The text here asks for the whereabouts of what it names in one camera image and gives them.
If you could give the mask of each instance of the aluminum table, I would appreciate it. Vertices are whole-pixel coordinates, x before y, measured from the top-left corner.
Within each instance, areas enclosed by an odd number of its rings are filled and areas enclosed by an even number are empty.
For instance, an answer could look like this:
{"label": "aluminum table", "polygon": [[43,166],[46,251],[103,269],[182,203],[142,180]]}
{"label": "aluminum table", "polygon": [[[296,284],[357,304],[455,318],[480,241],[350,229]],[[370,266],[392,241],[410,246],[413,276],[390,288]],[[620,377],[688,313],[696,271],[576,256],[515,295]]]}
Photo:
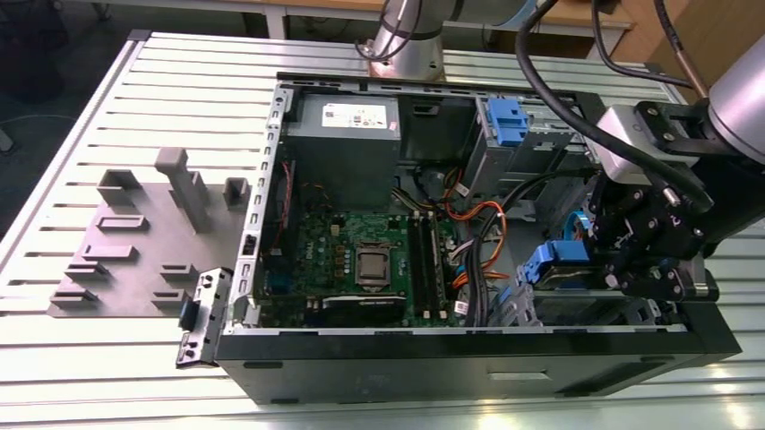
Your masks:
{"label": "aluminum table", "polygon": [[[208,184],[254,177],[278,71],[364,75],[350,45],[134,32],[0,244],[0,425],[226,428],[765,427],[765,227],[727,240],[710,268],[744,353],[607,399],[257,405],[221,369],[176,369],[174,319],[53,319],[49,297],[94,216],[97,181],[142,181],[158,149],[189,149]],[[448,51],[451,82],[527,86],[512,56]],[[676,91],[587,60],[539,58],[559,89],[607,104],[679,101]]]}

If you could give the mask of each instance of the cable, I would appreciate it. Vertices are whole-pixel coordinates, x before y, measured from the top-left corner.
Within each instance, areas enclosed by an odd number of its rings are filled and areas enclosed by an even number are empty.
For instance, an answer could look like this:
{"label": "cable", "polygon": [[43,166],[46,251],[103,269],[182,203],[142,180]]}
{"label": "cable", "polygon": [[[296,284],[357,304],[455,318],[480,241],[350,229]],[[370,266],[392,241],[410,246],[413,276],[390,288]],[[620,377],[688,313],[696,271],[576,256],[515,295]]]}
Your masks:
{"label": "cable", "polygon": [[599,48],[600,58],[603,59],[603,62],[607,65],[607,67],[609,67],[616,73],[621,73],[635,78],[643,78],[651,81],[668,83],[671,85],[679,85],[680,87],[694,88],[691,82],[683,80],[682,78],[674,78],[672,76],[665,76],[664,74],[635,70],[631,69],[629,67],[624,67],[616,64],[612,61],[612,57],[607,52],[607,46],[603,41],[603,30],[600,28],[600,13],[599,13],[600,1],[601,0],[593,0],[593,34],[596,36],[596,47]]}
{"label": "cable", "polygon": [[703,99],[707,99],[710,97],[710,88],[707,87],[707,83],[704,83],[703,76],[696,68],[696,64],[686,52],[686,47],[680,42],[679,31],[675,30],[675,26],[672,25],[672,20],[669,19],[668,8],[665,6],[664,0],[655,0],[655,7],[657,9],[659,22],[661,22],[661,28],[664,29],[665,35],[668,36],[669,45],[675,51],[675,57],[679,60],[680,68],[683,69],[686,76],[690,78],[694,90]]}
{"label": "cable", "polygon": [[524,22],[520,28],[519,36],[516,38],[516,56],[519,58],[520,68],[527,76],[529,84],[548,107],[559,115],[569,126],[577,130],[587,138],[603,146],[615,155],[623,157],[636,164],[644,171],[645,175],[652,180],[656,187],[663,190],[668,186],[686,195],[690,199],[692,206],[691,209],[696,212],[707,212],[712,206],[714,201],[704,192],[703,188],[680,173],[679,170],[672,168],[667,163],[648,155],[639,150],[635,146],[623,142],[617,137],[601,130],[595,124],[585,120],[575,111],[565,105],[564,101],[557,98],[553,90],[545,83],[529,55],[529,35],[537,22],[541,21],[545,14],[553,9],[559,0],[547,0],[540,6],[540,9],[532,14],[529,20]]}
{"label": "cable", "polygon": [[661,23],[661,28],[668,36],[669,45],[675,52],[684,51],[683,42],[680,42],[679,31],[675,30],[675,25],[672,25],[672,20],[669,19],[668,7],[665,6],[664,0],[655,0],[655,7],[657,9],[659,22]]}
{"label": "cable", "polygon": [[443,215],[447,215],[448,212],[440,207],[440,202],[437,202],[429,194],[429,190],[427,190],[427,187],[423,185],[423,182],[420,180],[423,176],[423,167],[417,166],[413,173],[412,173],[412,179],[413,182],[416,183],[416,188],[420,191],[420,193],[423,194],[423,196],[425,197],[427,201],[429,202],[431,207],[439,211]]}
{"label": "cable", "polygon": [[[398,45],[398,47],[394,49],[394,51],[392,53],[380,54],[378,56],[370,56],[369,54],[366,54],[364,52],[364,50],[361,49],[361,43],[357,41],[357,43],[354,44],[354,48],[357,48],[357,52],[360,53],[360,55],[365,59],[368,59],[373,62],[381,63],[384,61],[390,60],[396,56],[396,54],[398,54],[402,51],[402,49],[405,49],[406,44],[409,43],[412,38],[416,36],[416,28],[417,28],[417,25],[420,24],[420,16],[423,15],[423,2],[424,2],[424,0],[419,0],[419,2],[417,2],[416,25],[413,26],[412,31],[409,31],[406,33],[405,40],[402,40],[402,43]],[[381,25],[384,25],[385,11],[388,9],[389,3],[390,3],[390,0],[386,0],[385,4],[382,5]],[[402,7],[402,11],[401,11],[400,16],[398,16],[398,21],[396,22],[396,27],[394,27],[394,31],[392,33],[392,37],[388,39],[388,43],[385,44],[385,48],[381,50],[382,53],[389,50],[389,48],[392,47],[392,43],[394,42],[396,34],[398,33],[398,29],[401,28],[401,25],[402,25],[404,11],[405,11],[405,7]]]}
{"label": "cable", "polygon": [[[503,200],[503,205],[501,205],[501,210],[503,210],[503,214],[505,215],[505,212],[511,210],[511,208],[513,207],[513,205],[516,204],[516,202],[541,184],[545,184],[548,181],[551,181],[552,179],[561,177],[561,176],[573,176],[573,177],[588,177],[592,176],[595,174],[595,169],[592,168],[583,168],[579,170],[557,170],[555,172],[539,175],[537,177],[535,177],[533,179],[529,179],[528,181],[523,182],[511,192],[511,194],[505,197],[505,199]],[[476,305],[476,315],[475,315],[475,323],[479,324],[479,326],[487,325],[488,321],[485,319],[481,318],[480,314],[484,311],[488,311],[488,307],[489,307],[489,301],[488,301],[488,294],[485,294],[485,274],[483,270],[477,270],[475,265],[476,265],[476,261],[480,259],[480,255],[481,255],[481,244],[484,243],[484,238],[487,237],[487,235],[489,234],[489,231],[492,230],[492,225],[495,224],[495,222],[497,221],[499,217],[489,217],[485,220],[484,226],[481,227],[481,230],[479,232],[479,235],[475,238],[473,244],[471,249],[468,250],[468,253],[465,254],[465,260],[468,261],[465,267],[467,269],[472,268],[473,265],[473,270],[472,272],[467,272],[467,277],[468,277],[468,285],[471,286],[472,289],[472,294],[477,294],[480,295],[481,298],[481,303]],[[508,221],[505,220],[505,216],[501,217],[503,222],[507,223]],[[504,234],[503,234],[503,238],[505,238],[508,234],[508,229],[504,228]],[[463,282],[461,277],[459,277],[455,282]],[[469,315],[472,314],[472,310],[471,310],[471,306],[468,309],[468,313]]]}

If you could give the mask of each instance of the green circuit board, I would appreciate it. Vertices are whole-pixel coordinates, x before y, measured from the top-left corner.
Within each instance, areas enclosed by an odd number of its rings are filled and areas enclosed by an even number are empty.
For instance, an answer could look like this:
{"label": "green circuit board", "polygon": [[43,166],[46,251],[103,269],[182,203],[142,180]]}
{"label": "green circuit board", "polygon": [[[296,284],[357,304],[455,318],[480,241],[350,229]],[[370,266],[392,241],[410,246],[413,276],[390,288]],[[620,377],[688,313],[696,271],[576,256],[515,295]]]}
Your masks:
{"label": "green circuit board", "polygon": [[[365,295],[370,291],[357,283],[357,250],[385,249],[390,256],[390,285],[376,291],[381,296],[406,297],[406,317],[389,327],[449,327],[459,325],[452,312],[424,314],[416,312],[406,215],[369,213],[309,213],[301,219],[290,297]],[[444,241],[453,237],[453,224],[437,224]],[[447,295],[440,302],[447,311]],[[301,316],[289,311],[281,314],[280,326],[301,322]]]}

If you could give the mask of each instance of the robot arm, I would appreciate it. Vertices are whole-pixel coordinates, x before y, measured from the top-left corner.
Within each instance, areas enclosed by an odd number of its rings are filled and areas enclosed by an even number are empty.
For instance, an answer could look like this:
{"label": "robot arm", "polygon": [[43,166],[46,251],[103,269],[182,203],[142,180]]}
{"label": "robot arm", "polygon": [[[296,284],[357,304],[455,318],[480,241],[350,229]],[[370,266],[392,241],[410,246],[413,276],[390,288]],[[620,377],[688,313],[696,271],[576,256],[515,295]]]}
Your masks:
{"label": "robot arm", "polygon": [[703,259],[765,215],[763,88],[765,37],[696,105],[645,101],[609,108],[599,129],[676,169],[715,204],[700,210],[655,172],[589,138],[603,169],[585,208],[592,226],[579,259],[557,254],[571,244],[548,243],[547,260],[535,255],[524,266],[537,289],[575,280],[669,302],[718,300]]}
{"label": "robot arm", "polygon": [[358,47],[373,75],[433,81],[444,75],[441,29],[445,21],[501,25],[532,12],[532,0],[389,0],[381,29]]}

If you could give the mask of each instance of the orange wire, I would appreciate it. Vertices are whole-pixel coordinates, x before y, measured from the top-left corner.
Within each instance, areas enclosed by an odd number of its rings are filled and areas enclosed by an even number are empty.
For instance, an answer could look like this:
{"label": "orange wire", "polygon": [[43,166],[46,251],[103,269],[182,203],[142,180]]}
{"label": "orange wire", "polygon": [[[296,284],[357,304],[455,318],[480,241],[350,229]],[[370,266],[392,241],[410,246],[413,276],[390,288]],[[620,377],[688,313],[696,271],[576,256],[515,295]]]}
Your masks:
{"label": "orange wire", "polygon": [[[451,177],[452,177],[452,172],[447,175],[444,180],[447,181]],[[456,219],[459,221],[467,221],[467,220],[472,219],[476,215],[479,215],[481,213],[481,211],[488,207],[493,207],[495,209],[497,209],[497,214],[501,216],[503,236],[500,237],[500,241],[497,243],[497,247],[495,248],[495,252],[492,253],[492,257],[489,257],[489,260],[487,260],[481,264],[484,270],[488,270],[492,267],[492,265],[497,262],[497,259],[500,258],[500,254],[503,253],[503,246],[505,245],[505,236],[508,235],[508,220],[505,218],[505,210],[503,209],[503,206],[497,202],[481,202],[464,214],[453,212],[449,198],[451,198],[452,193],[455,192],[455,189],[457,188],[457,184],[460,184],[461,180],[463,180],[463,170],[460,170],[460,173],[457,175],[457,179],[455,180],[455,184],[452,185],[451,189],[444,194],[444,207],[445,207],[447,213],[449,213],[452,219]],[[485,276],[488,278],[492,278],[492,279],[507,279],[507,278],[509,278],[509,275],[504,275],[503,273],[495,273],[495,272],[488,272],[485,274]],[[467,283],[468,283],[468,273],[464,272],[457,277],[457,279],[455,280],[452,285],[456,288],[459,288],[461,285],[464,285]]]}

